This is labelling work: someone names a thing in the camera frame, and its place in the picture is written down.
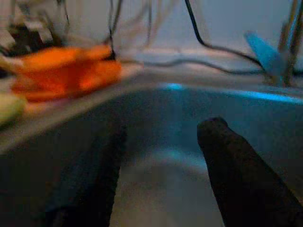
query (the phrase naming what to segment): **sink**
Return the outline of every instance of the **sink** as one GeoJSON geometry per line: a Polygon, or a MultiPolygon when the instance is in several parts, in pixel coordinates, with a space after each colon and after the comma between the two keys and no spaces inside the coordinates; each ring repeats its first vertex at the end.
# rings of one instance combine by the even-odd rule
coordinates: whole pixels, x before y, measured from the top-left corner
{"type": "Polygon", "coordinates": [[[303,197],[303,93],[260,84],[145,73],[72,106],[98,103],[45,129],[1,159],[1,197],[21,217],[43,210],[72,157],[113,125],[128,141],[111,216],[117,226],[224,226],[196,140],[199,121],[221,116],[303,197]]]}

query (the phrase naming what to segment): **faucet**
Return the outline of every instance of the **faucet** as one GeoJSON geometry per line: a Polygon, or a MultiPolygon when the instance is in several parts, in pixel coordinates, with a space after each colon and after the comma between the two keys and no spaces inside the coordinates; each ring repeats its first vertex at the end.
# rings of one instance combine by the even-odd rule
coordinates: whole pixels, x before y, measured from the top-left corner
{"type": "Polygon", "coordinates": [[[283,24],[278,50],[254,32],[245,38],[266,72],[266,81],[278,87],[291,86],[291,77],[300,47],[303,0],[293,0],[289,20],[283,24]]]}

